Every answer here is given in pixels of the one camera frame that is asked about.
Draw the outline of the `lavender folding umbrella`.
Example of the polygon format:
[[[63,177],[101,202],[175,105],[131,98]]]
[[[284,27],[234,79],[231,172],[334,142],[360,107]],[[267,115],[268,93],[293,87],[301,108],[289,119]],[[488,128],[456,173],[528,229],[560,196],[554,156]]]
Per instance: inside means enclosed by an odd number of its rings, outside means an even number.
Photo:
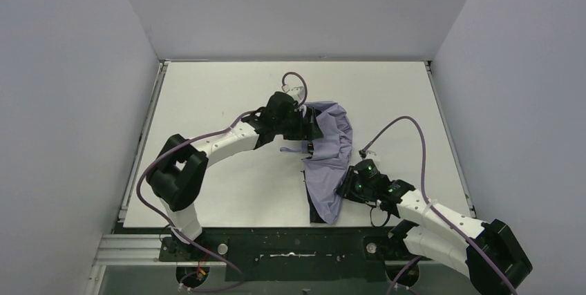
[[[316,124],[323,134],[312,141],[313,154],[303,160],[310,222],[331,225],[341,210],[342,197],[336,191],[350,166],[353,128],[346,109],[337,102],[310,102],[308,107],[320,112]]]

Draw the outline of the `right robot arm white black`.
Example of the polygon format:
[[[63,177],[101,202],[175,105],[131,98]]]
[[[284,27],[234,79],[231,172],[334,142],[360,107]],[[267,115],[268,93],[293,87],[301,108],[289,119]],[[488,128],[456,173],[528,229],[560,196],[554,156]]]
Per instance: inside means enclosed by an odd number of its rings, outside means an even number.
[[[392,244],[461,273],[481,294],[512,294],[533,270],[506,223],[470,218],[425,199],[412,184],[382,174],[371,159],[350,167],[337,193],[399,218],[389,232]]]

